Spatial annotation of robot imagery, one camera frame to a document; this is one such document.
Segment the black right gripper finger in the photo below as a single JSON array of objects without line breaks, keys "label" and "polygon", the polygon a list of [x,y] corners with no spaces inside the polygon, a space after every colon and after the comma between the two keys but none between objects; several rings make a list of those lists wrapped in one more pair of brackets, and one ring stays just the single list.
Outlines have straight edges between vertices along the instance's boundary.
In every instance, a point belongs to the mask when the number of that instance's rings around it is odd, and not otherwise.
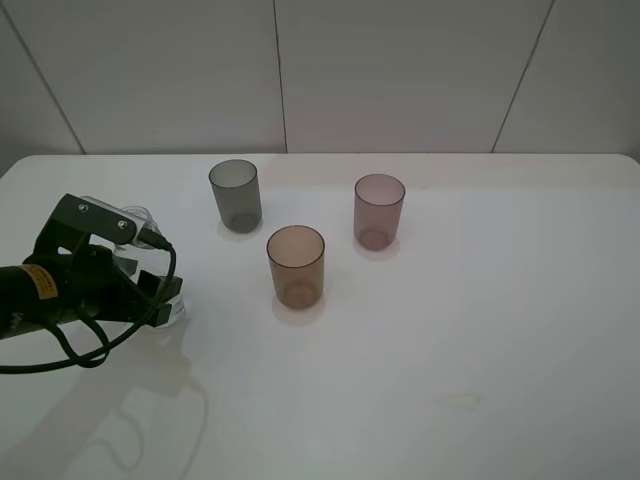
[{"label": "black right gripper finger", "polygon": [[[146,270],[141,270],[137,279],[137,287],[150,299],[154,298],[166,284],[166,276],[154,275]],[[161,302],[176,303],[181,298],[183,279],[174,276],[168,283]]]}]

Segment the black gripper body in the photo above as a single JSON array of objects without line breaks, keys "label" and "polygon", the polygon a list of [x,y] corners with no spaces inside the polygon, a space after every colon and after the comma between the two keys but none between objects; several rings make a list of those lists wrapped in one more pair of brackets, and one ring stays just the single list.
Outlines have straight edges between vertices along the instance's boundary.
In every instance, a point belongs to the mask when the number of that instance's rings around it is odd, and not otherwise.
[{"label": "black gripper body", "polygon": [[82,314],[133,323],[150,307],[150,298],[120,270],[109,249],[54,220],[45,223],[22,273],[31,290],[23,318],[35,325],[75,321]]}]

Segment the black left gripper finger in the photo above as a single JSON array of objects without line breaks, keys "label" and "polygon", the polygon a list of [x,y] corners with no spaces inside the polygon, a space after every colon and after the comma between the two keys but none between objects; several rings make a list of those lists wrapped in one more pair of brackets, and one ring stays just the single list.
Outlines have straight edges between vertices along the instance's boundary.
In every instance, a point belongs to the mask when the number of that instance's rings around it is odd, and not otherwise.
[{"label": "black left gripper finger", "polygon": [[172,315],[172,305],[167,302],[156,305],[146,317],[145,326],[161,328],[169,323]]}]

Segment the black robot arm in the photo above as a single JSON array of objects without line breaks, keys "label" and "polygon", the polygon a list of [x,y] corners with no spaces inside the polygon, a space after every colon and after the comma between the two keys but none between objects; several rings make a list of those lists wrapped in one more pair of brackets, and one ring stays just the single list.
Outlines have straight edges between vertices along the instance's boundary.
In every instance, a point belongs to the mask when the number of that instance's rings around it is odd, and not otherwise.
[{"label": "black robot arm", "polygon": [[109,248],[49,221],[33,253],[1,269],[1,337],[10,338],[87,316],[133,323],[162,288],[169,255],[136,247]]}]

